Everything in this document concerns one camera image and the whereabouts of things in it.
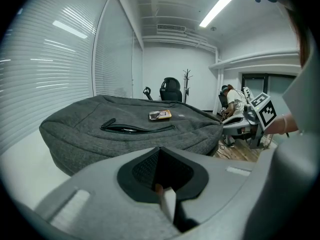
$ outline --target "small package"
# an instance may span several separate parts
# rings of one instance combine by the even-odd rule
[[[149,119],[150,120],[160,120],[160,119],[166,119],[170,118],[171,113],[169,110],[159,110],[159,111],[152,111],[149,113]]]

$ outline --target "white window blinds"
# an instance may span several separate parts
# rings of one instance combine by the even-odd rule
[[[92,52],[107,0],[28,0],[0,46],[0,154],[93,95]]]
[[[134,36],[132,52],[132,91],[134,99],[143,99],[142,61],[143,52],[138,39]]]
[[[99,22],[93,60],[96,95],[132,98],[133,34],[119,0],[109,0]]]

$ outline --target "white shirt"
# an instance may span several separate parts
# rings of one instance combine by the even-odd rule
[[[247,103],[245,95],[241,91],[234,89],[230,90],[226,96],[228,104],[233,102],[235,112],[233,115],[242,114],[244,112],[245,104]]]

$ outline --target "white wall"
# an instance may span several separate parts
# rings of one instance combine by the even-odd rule
[[[291,58],[257,60],[247,63],[235,63],[224,70],[223,84],[232,85],[240,90],[242,74],[282,74],[297,76],[301,72],[298,55]]]
[[[205,50],[169,44],[146,44],[143,52],[143,87],[151,88],[151,97],[161,100],[159,89],[164,78],[176,78],[184,97],[184,72],[191,70],[186,103],[200,110],[213,110],[218,72],[208,66],[215,62],[214,54]]]
[[[234,33],[224,42],[220,50],[221,59],[224,61],[263,51],[298,49],[296,35],[284,13],[269,15],[254,23],[249,22],[250,27]]]
[[[248,27],[245,30],[235,32],[232,37],[224,42],[220,49],[220,56],[222,61],[224,61],[252,53],[292,49],[298,51],[298,48],[297,37],[292,30],[287,12],[283,6],[279,5],[278,11],[265,15],[255,22],[248,22]],[[301,71],[299,65],[298,56],[235,63],[232,64],[232,66],[225,68],[223,84],[231,84],[234,88],[240,89],[242,74],[250,73],[271,73],[296,76]]]
[[[142,49],[144,49],[144,42],[142,40],[142,22],[140,16],[140,9],[138,0],[119,0],[130,24],[134,30],[136,38],[138,39]]]
[[[34,209],[53,189],[69,179],[51,157],[39,130],[0,156],[1,180],[15,200]]]

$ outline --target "black office chair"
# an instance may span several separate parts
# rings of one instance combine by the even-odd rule
[[[220,100],[220,102],[221,102],[221,106],[222,106],[223,108],[227,109],[227,108],[228,108],[228,100],[227,100],[227,97],[224,96],[221,92],[220,92],[220,94],[218,95],[218,97],[219,97],[219,100]]]
[[[160,88],[160,96],[163,101],[182,102],[179,81],[173,77],[166,77]]]
[[[151,89],[146,86],[143,90],[143,94],[148,98],[148,100],[153,101],[153,99],[151,98],[150,94],[151,94]]]

